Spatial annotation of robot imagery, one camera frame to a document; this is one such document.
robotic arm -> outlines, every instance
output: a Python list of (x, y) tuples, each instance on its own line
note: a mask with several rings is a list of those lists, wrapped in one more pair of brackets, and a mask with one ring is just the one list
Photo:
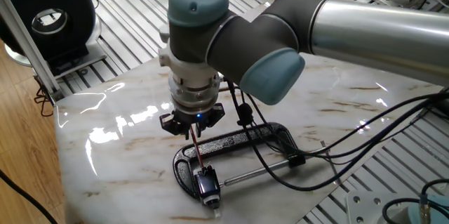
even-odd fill
[(217, 72), (268, 105), (304, 69), (299, 52), (449, 86), (449, 17), (336, 0), (275, 0), (249, 23), (228, 0), (169, 0), (169, 41), (160, 51), (175, 112), (165, 130), (198, 132), (223, 115)]

small motor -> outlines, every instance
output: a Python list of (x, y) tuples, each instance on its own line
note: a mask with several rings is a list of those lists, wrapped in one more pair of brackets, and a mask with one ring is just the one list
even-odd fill
[(220, 184), (212, 165), (194, 171), (196, 189), (201, 203), (214, 210), (215, 217), (220, 217)]

connector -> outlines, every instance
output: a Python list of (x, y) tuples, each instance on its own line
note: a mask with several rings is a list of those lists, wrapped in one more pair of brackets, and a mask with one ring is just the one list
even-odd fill
[(420, 195), (420, 221), (421, 224), (430, 224), (430, 205), (427, 195)]

silver arm segment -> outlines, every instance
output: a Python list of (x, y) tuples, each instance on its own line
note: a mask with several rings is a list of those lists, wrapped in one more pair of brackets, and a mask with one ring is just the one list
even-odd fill
[(327, 0), (313, 54), (449, 86), (449, 15)]

metal rod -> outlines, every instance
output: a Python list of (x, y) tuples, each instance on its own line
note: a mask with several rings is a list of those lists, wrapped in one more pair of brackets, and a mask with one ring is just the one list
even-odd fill
[[(324, 149), (324, 147), (322, 147), (321, 149), (310, 151), (309, 153), (319, 152), (319, 151), (321, 151), (323, 149)], [(306, 156), (305, 157), (305, 159), (310, 159), (310, 158), (312, 158), (312, 157), (311, 156)], [(275, 171), (275, 170), (278, 170), (280, 168), (287, 167), (287, 166), (288, 166), (288, 160), (283, 160), (281, 162), (277, 162), (275, 164), (271, 164), (268, 167), (272, 171)], [(266, 173), (268, 173), (268, 171), (264, 167), (262, 167), (260, 169), (254, 170), (254, 171), (249, 171), (247, 173), (243, 173), (243, 174), (235, 176), (233, 178), (226, 179), (223, 183), (220, 183), (220, 187), (235, 185), (237, 183), (246, 181), (246, 180), (251, 179), (251, 178), (255, 178), (255, 177), (261, 176), (261, 175), (266, 174)]]
[[(321, 142), (321, 146), (326, 147), (326, 143), (324, 142), (324, 140), (322, 140)], [(330, 163), (330, 167), (332, 168), (332, 172), (334, 173), (334, 175), (337, 175), (337, 169), (335, 168), (335, 165), (333, 163)], [(336, 182), (338, 184), (342, 183), (342, 181), (340, 180), (340, 178), (337, 178)]]
[(4, 19), (15, 40), (19, 43), (24, 55), (33, 66), (42, 84), (56, 100), (62, 97), (59, 84), (43, 59), (41, 52), (29, 35), (29, 32), (22, 22), (19, 14), (15, 10), (11, 0), (0, 0), (0, 16)]

